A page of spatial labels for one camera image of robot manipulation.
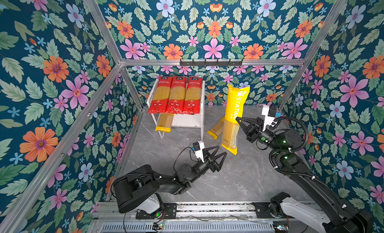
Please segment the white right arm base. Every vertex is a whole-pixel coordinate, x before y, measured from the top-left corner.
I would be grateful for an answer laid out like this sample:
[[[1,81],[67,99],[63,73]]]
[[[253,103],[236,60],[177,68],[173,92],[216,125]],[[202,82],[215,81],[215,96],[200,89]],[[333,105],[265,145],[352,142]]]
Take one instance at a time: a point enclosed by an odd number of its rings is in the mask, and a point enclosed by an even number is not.
[[[289,194],[281,192],[271,198],[271,214],[277,216],[293,217],[319,233],[325,233],[323,223],[329,223],[329,217],[322,211],[317,211],[292,198]]]

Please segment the red spaghetti bag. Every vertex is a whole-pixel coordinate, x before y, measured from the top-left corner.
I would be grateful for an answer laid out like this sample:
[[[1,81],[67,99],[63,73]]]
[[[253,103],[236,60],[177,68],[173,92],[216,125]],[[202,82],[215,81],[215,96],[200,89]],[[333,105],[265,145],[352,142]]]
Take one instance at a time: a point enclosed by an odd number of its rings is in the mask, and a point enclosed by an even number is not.
[[[154,97],[149,107],[149,113],[165,113],[168,106],[168,100],[171,94],[173,78],[162,76],[158,81]]]
[[[184,101],[183,114],[199,114],[201,106],[201,94],[203,79],[190,77]]]
[[[174,76],[171,93],[168,100],[166,113],[179,114],[182,113],[184,108],[185,96],[186,96],[187,78]]]

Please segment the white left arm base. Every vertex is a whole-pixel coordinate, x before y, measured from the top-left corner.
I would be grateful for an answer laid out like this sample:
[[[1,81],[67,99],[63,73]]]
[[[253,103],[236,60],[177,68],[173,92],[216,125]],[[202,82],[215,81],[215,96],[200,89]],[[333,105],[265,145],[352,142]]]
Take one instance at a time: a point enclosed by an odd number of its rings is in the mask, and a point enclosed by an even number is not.
[[[164,211],[164,203],[158,193],[151,195],[137,207],[138,212],[145,212],[151,217],[158,217]]]

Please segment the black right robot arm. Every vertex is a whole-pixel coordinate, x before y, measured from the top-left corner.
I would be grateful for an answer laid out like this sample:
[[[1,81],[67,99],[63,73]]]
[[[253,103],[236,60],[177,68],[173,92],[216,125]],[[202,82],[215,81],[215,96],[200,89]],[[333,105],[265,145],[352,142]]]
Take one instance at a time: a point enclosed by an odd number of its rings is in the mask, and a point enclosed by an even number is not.
[[[281,192],[271,198],[273,217],[291,216],[322,233],[373,232],[372,214],[343,200],[297,155],[309,141],[309,131],[303,121],[282,116],[274,119],[267,129],[261,118],[237,117],[236,121],[249,142],[262,143],[271,149],[269,161],[272,167],[301,187],[321,208],[321,212],[317,212]]]

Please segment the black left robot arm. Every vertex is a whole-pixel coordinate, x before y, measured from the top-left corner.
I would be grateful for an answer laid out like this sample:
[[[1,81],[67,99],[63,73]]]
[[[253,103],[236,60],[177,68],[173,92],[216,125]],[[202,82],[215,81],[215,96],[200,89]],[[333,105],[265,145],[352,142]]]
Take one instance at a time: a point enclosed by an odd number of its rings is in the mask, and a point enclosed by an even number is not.
[[[207,171],[215,173],[222,169],[227,153],[219,154],[219,148],[203,149],[195,165],[183,164],[172,176],[159,174],[150,165],[144,165],[115,179],[112,187],[119,213],[141,210],[155,216],[164,208],[159,193],[181,195]]]

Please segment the yellow pasta pack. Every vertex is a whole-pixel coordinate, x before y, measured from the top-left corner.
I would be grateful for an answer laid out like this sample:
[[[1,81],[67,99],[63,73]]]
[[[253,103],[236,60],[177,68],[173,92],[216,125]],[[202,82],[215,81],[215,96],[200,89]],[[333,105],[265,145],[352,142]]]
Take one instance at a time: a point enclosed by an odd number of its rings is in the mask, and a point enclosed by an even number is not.
[[[224,131],[225,117],[222,117],[207,133],[217,140]]]
[[[170,133],[172,130],[173,118],[174,114],[161,113],[155,131]]]
[[[244,104],[250,93],[250,88],[236,88],[230,84],[228,85],[228,88],[222,147],[236,156],[238,154],[237,140],[240,129],[240,125],[236,118],[243,117]]]

